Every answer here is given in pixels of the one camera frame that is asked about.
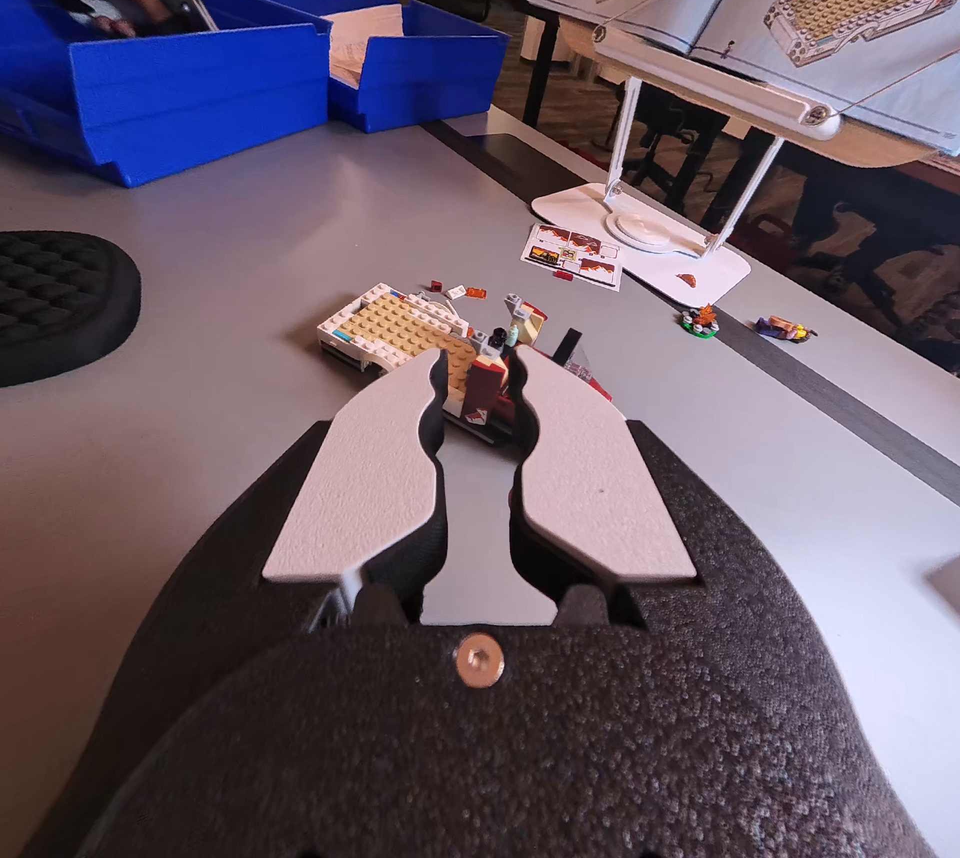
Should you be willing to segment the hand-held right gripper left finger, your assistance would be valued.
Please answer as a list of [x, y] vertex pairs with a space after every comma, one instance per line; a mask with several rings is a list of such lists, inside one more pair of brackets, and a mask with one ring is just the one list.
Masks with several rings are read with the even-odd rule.
[[444, 473], [449, 355], [431, 349], [374, 380], [339, 409], [261, 575], [332, 583], [348, 612], [381, 585], [409, 622], [449, 547]]

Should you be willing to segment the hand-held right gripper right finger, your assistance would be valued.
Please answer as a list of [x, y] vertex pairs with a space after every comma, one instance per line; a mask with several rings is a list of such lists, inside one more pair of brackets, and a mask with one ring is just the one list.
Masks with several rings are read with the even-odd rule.
[[515, 571], [559, 612], [585, 588], [606, 620], [642, 622], [632, 586], [688, 584], [697, 569], [628, 420], [525, 345], [512, 355], [510, 397], [522, 452], [510, 492]]

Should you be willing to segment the blue plastic storage bin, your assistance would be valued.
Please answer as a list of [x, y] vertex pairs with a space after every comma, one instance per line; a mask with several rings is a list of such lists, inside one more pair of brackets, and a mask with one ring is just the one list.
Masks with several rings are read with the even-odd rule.
[[108, 40], [54, 0], [2, 0], [2, 136], [135, 188], [328, 120], [328, 22], [200, 1], [217, 30]]
[[412, 0], [266, 0], [329, 25], [328, 114], [366, 133], [490, 109], [510, 36]]

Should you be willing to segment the tan white red brick vehicle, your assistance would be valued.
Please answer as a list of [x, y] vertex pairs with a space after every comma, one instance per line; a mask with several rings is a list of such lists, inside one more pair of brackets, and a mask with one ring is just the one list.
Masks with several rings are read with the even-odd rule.
[[394, 372], [421, 354], [438, 349], [447, 355], [446, 419], [495, 447], [513, 438], [515, 404], [509, 391], [511, 354], [537, 350], [548, 320], [523, 299], [530, 316], [511, 319], [506, 343], [497, 356], [477, 357], [469, 336], [476, 331], [452, 301], [430, 291], [400, 292], [380, 283], [318, 324], [322, 350], [361, 372]]

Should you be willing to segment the grey desk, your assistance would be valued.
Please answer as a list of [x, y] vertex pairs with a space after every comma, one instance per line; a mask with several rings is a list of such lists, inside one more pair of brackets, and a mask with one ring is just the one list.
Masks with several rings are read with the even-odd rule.
[[[818, 623], [863, 731], [939, 856], [958, 856], [958, 618], [925, 582], [958, 555], [958, 380], [750, 261], [721, 335], [686, 334], [634, 280], [566, 284], [519, 253], [524, 199], [488, 146], [514, 136], [598, 169], [499, 110], [363, 135], [329, 124], [134, 190], [6, 143], [2, 228], [85, 232], [137, 264], [131, 337], [2, 390], [2, 856], [62, 791], [118, 665], [214, 520], [364, 375], [316, 325], [379, 282], [518, 293], [569, 327], [642, 420], [764, 543]], [[774, 315], [818, 336], [762, 336]]]

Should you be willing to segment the printed sticker sheet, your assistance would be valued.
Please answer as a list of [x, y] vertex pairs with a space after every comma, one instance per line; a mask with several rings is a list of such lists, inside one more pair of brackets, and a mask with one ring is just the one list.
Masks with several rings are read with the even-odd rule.
[[618, 293], [623, 273], [622, 247], [561, 226], [536, 222], [524, 243], [519, 260], [553, 274], [564, 270], [574, 280]]

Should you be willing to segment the purple brick minifigure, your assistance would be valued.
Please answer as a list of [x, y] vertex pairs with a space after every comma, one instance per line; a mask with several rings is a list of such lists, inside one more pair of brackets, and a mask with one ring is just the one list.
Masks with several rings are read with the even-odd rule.
[[794, 345], [803, 344], [813, 337], [818, 337], [816, 331], [774, 314], [758, 318], [753, 324], [753, 330], [762, 337]]

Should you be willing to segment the white booklet stand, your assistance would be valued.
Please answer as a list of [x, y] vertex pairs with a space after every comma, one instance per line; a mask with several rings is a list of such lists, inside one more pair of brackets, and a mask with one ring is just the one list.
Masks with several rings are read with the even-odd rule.
[[[604, 57], [637, 69], [645, 67], [670, 83], [749, 110], [809, 137], [829, 140], [841, 130], [843, 115], [829, 104], [693, 61], [629, 31], [627, 17], [655, 1], [639, 0], [596, 24], [592, 35], [596, 50]], [[646, 204], [623, 186], [630, 128], [644, 84], [650, 83], [626, 77], [625, 102], [605, 185], [583, 184], [543, 195], [533, 201], [531, 209], [540, 223], [589, 233], [620, 246], [623, 273], [628, 272], [667, 299], [690, 307], [713, 304], [749, 275], [749, 264], [727, 248], [726, 241], [786, 139], [773, 136], [721, 229], [714, 233], [698, 231], [674, 209]], [[678, 274], [695, 276], [697, 288], [680, 281]]]

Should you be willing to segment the black textured cushion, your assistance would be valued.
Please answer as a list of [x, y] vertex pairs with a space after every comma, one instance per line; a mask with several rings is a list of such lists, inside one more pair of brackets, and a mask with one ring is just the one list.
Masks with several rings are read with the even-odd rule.
[[115, 243], [75, 231], [1, 234], [1, 387], [72, 372], [134, 332], [141, 273]]

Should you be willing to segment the white paper bag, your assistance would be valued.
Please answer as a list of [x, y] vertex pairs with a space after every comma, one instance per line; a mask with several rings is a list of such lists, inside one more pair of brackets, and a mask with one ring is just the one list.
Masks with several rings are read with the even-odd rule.
[[959, 554], [926, 571], [924, 581], [942, 599], [949, 609], [959, 618]]

